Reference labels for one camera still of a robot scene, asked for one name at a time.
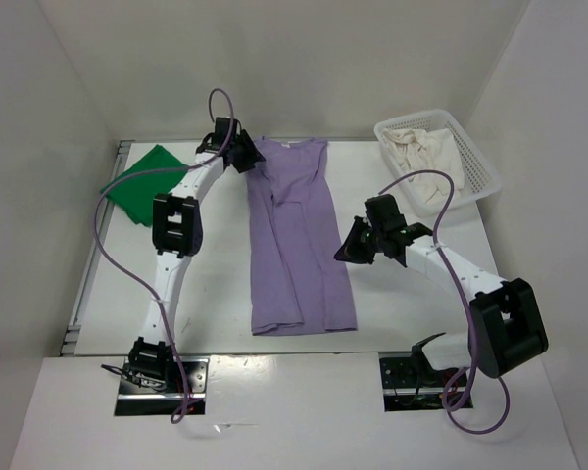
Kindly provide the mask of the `lavender t shirt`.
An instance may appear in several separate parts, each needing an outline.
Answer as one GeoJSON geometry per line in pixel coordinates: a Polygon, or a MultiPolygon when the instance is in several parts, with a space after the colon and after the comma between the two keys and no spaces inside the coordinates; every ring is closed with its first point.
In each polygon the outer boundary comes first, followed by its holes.
{"type": "Polygon", "coordinates": [[[354,331],[352,287],[325,179],[328,143],[255,142],[264,161],[246,178],[251,332],[300,336],[354,331]]]}

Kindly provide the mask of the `green t shirt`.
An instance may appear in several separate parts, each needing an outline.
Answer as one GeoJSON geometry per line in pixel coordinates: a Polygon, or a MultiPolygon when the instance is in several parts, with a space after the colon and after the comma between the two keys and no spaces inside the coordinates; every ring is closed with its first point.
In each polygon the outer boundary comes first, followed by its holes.
{"type": "MultiPolygon", "coordinates": [[[[114,182],[136,172],[180,167],[183,167],[183,163],[179,159],[163,146],[156,145],[114,182]]],[[[169,193],[184,175],[185,171],[175,171],[130,178],[110,191],[107,198],[121,208],[133,223],[151,227],[154,198],[158,194],[169,193]]]]}

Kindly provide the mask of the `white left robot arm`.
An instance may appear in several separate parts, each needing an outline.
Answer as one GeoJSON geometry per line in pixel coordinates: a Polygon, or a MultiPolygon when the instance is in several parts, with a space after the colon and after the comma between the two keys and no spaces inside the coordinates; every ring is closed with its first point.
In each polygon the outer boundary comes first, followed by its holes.
{"type": "Polygon", "coordinates": [[[196,163],[168,193],[158,194],[153,202],[152,241],[156,250],[154,291],[138,339],[128,355],[129,369],[141,374],[152,390],[170,388],[178,375],[172,353],[173,326],[182,283],[192,257],[203,242],[200,206],[213,184],[233,166],[243,173],[264,157],[244,129],[231,136],[223,153],[212,163],[226,133],[208,134],[196,150],[196,163]]]}

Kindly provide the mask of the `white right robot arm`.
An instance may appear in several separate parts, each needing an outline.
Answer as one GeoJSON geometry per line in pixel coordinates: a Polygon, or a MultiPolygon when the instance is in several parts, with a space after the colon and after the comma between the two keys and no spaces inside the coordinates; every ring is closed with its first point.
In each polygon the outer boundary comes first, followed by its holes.
{"type": "Polygon", "coordinates": [[[372,264],[383,254],[422,274],[449,295],[466,301],[468,332],[434,334],[413,345],[413,378],[431,385],[445,370],[475,365],[496,379],[545,353],[549,340],[532,287],[523,279],[507,281],[434,241],[421,223],[379,223],[355,217],[334,258],[372,264]]]}

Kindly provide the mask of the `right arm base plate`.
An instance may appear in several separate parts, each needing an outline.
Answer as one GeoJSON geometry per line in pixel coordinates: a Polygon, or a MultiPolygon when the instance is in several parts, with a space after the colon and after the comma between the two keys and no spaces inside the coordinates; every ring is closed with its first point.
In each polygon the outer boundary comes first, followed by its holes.
{"type": "Polygon", "coordinates": [[[408,353],[381,354],[379,371],[386,412],[441,410],[443,387],[457,372],[417,372],[408,353]]]}

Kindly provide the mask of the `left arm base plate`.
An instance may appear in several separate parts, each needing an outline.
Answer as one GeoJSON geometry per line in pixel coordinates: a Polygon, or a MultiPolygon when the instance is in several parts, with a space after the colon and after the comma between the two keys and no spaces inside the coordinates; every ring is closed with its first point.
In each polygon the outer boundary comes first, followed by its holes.
{"type": "MultiPolygon", "coordinates": [[[[205,414],[208,365],[205,357],[183,361],[185,387],[189,393],[188,415],[205,414]]],[[[135,372],[130,369],[127,359],[122,366],[102,364],[101,368],[119,378],[115,416],[172,415],[182,405],[185,387],[176,365],[172,367],[169,379],[135,372]]]]}

